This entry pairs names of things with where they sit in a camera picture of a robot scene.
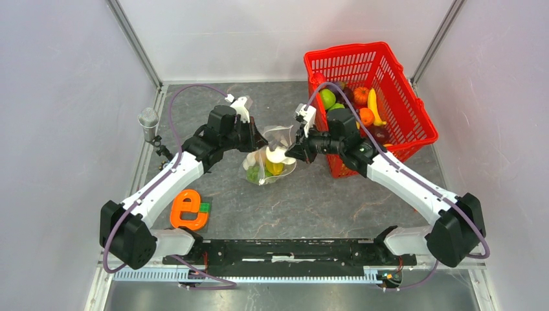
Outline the white mushroom toy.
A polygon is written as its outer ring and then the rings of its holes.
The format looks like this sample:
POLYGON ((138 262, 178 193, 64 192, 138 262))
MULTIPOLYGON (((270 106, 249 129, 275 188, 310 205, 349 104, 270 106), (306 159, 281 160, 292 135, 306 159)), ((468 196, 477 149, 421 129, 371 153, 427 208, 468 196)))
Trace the white mushroom toy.
POLYGON ((286 156, 288 149, 284 146, 276 146, 272 149, 267 146, 265 149, 265 155, 268 160, 273 163, 283 163, 285 165, 294 165, 297 160, 294 157, 286 156))

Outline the yellow green pepper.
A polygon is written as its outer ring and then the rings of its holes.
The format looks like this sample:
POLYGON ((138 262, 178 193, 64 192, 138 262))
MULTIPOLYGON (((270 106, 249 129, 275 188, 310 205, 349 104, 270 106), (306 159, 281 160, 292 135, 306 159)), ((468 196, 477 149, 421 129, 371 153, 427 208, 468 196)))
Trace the yellow green pepper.
POLYGON ((273 163, 268 159, 265 162, 265 166, 266 166, 267 171, 272 176, 279 176, 285 170, 285 165, 283 163, 273 163))

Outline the dark red plum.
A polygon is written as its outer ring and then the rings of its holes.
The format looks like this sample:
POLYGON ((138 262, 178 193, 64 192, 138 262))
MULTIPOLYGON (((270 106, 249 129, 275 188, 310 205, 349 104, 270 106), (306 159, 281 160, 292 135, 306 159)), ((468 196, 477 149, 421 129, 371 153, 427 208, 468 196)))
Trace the dark red plum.
POLYGON ((384 127, 373 126, 370 132, 378 144, 386 145, 389 143, 390 133, 384 127))

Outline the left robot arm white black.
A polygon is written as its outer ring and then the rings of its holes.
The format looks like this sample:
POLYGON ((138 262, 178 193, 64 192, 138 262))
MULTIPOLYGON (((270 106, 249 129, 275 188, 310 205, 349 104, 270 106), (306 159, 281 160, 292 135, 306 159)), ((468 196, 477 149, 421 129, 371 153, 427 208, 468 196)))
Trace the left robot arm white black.
POLYGON ((193 181, 208 172, 229 150, 253 152, 267 145, 244 105, 216 106, 206 124, 181 146, 168 166, 135 194, 120 203, 109 200, 100 210, 100 245, 103 265, 113 255, 138 270, 151 259, 179 255, 195 264, 203 257, 203 246, 187 229, 153 230, 165 207, 193 181))

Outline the clear dotted zip top bag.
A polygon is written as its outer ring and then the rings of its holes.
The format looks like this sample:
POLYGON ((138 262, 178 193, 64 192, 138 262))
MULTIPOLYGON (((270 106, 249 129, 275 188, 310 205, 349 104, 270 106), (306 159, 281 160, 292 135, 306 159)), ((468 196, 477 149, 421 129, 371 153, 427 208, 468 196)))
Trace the clear dotted zip top bag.
POLYGON ((240 165, 239 177, 263 186, 291 174, 297 167, 296 159, 286 156, 295 140, 292 133, 293 126, 265 127, 262 136, 267 139, 267 146, 246 155, 240 165))

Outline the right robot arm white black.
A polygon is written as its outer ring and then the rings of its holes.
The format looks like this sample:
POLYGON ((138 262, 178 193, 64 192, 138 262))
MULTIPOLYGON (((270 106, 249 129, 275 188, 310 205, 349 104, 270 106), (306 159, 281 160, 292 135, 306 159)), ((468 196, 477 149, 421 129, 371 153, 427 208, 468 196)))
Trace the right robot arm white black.
POLYGON ((300 128, 286 157, 311 163, 319 154, 337 155, 347 168, 392 191, 428 223, 423 227, 393 226, 379 234, 374 246, 378 262, 391 264, 400 255, 432 255, 455 268, 466 257, 489 257, 482 207, 476 196, 459 196, 431 183, 375 140, 362 137, 352 111, 330 111, 327 131, 316 129, 315 114, 311 106, 298 106, 295 119, 300 128))

